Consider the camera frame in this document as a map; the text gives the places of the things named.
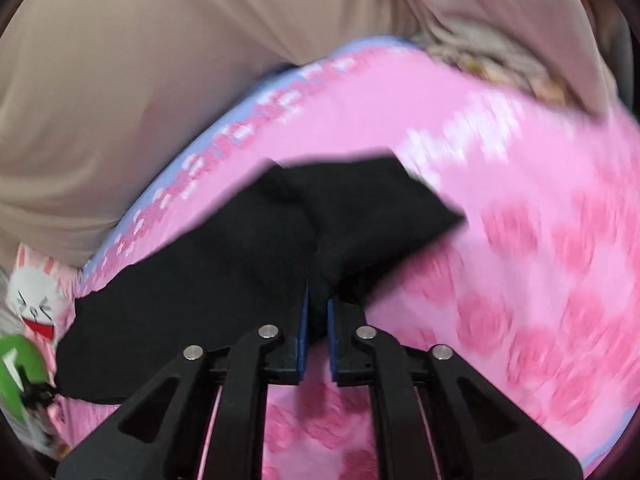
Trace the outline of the black knitted pants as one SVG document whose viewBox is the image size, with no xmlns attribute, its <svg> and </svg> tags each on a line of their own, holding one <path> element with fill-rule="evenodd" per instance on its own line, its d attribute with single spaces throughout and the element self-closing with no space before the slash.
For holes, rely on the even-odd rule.
<svg viewBox="0 0 640 480">
<path fill-rule="evenodd" d="M 407 258 L 464 218 L 392 156 L 270 165 L 197 228 L 75 302 L 56 349 L 68 398 L 117 404 L 181 350 L 216 350 L 332 300 L 363 304 Z"/>
</svg>

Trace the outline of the white rabbit cartoon pillow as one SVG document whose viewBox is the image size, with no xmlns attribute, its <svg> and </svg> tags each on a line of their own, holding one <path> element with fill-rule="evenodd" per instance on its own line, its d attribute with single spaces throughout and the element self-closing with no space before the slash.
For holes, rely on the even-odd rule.
<svg viewBox="0 0 640 480">
<path fill-rule="evenodd" d="M 73 318 L 73 292 L 79 271 L 25 245 L 17 249 L 13 270 L 1 284 L 1 336 L 19 334 L 31 340 L 46 362 L 50 383 L 55 375 L 55 350 Z M 1 404 L 1 411 L 24 445 L 58 462 L 68 451 L 61 434 L 63 409 L 56 397 L 44 425 L 29 417 L 19 422 Z"/>
</svg>

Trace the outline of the pink floral bed sheet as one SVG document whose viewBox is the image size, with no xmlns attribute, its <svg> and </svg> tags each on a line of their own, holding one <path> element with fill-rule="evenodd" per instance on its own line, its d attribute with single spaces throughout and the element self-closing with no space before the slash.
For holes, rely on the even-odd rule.
<svg viewBox="0 0 640 480">
<path fill-rule="evenodd" d="M 639 404 L 639 126 L 593 120 L 374 38 L 266 82 L 155 178 L 79 292 L 195 226 L 267 160 L 391 151 L 466 223 L 411 258 L 368 315 L 449 344 L 569 448 L 608 466 Z"/>
</svg>

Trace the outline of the beige hanging curtain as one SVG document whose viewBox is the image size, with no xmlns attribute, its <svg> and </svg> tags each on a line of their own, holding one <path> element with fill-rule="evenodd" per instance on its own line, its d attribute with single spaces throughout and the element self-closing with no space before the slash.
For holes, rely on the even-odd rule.
<svg viewBox="0 0 640 480">
<path fill-rule="evenodd" d="M 613 0 L 2 0 L 1 267 L 81 266 L 151 180 L 265 74 L 357 39 L 529 54 L 608 111 Z"/>
</svg>

